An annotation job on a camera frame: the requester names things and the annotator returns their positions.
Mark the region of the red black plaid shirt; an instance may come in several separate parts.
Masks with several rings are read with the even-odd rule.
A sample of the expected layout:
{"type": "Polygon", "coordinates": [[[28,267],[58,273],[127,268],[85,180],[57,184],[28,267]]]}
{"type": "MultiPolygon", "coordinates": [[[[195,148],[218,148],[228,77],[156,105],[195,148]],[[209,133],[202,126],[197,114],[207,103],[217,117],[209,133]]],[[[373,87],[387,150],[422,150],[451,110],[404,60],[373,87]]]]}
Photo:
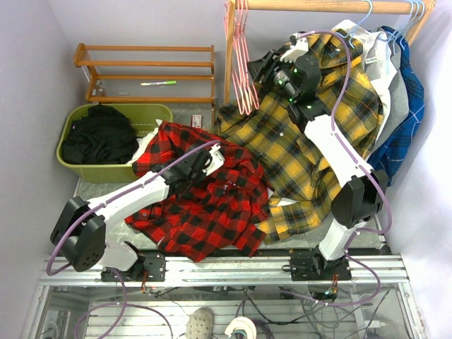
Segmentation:
{"type": "Polygon", "coordinates": [[[263,166],[246,149],[220,141],[223,166],[178,197],[146,206],[125,218],[166,254],[194,262],[226,246],[253,256],[266,233],[268,182],[263,166]]]}

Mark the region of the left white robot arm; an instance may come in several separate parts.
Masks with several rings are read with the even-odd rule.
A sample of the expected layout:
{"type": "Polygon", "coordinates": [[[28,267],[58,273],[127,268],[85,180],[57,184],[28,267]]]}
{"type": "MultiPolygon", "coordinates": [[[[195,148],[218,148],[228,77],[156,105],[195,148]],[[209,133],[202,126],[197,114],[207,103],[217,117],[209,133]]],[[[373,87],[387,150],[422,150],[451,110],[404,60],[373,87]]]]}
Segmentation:
{"type": "Polygon", "coordinates": [[[180,196],[220,169],[224,161],[219,141],[209,141],[110,194],[90,201],[78,196],[70,199],[50,237],[54,250],[47,274],[60,273],[52,264],[62,255],[77,272],[99,264],[127,280],[139,279],[145,271],[145,256],[134,245],[109,239],[107,231],[145,207],[180,196]]]}

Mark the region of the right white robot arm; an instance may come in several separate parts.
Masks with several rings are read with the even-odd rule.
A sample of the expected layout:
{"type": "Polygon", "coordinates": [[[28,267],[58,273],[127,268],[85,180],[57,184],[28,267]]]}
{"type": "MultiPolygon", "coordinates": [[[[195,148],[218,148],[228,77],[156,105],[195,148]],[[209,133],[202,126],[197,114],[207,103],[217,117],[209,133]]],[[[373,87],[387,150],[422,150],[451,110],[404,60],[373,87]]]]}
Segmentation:
{"type": "Polygon", "coordinates": [[[286,52],[272,50],[248,62],[247,68],[254,81],[281,90],[290,120],[320,150],[338,179],[333,220],[312,254],[311,271],[324,280],[344,260],[355,233],[382,209],[388,177],[383,170],[374,170],[344,137],[335,122],[338,106],[328,109],[318,98],[321,69],[307,54],[307,36],[293,34],[286,52]]]}

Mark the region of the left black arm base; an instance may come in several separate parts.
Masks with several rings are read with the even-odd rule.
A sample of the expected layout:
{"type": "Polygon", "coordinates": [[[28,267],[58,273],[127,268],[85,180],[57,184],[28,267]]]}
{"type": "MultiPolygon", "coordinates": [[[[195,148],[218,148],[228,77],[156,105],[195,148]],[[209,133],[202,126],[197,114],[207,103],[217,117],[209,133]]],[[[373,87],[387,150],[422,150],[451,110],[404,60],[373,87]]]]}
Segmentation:
{"type": "Polygon", "coordinates": [[[163,282],[166,273],[165,256],[158,251],[141,251],[130,242],[107,243],[100,259],[102,282],[119,282],[116,269],[124,282],[163,282]]]}

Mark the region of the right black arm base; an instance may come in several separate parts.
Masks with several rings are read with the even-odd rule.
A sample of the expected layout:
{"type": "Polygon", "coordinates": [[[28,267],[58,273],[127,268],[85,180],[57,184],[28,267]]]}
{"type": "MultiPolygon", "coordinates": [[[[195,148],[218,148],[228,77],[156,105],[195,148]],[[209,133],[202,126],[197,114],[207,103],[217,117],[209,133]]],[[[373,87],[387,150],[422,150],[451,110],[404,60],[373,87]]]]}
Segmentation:
{"type": "Polygon", "coordinates": [[[327,261],[317,247],[294,250],[290,254],[289,263],[283,265],[281,269],[290,274],[292,281],[320,281],[334,278],[342,281],[352,278],[349,261],[344,256],[327,261]]]}

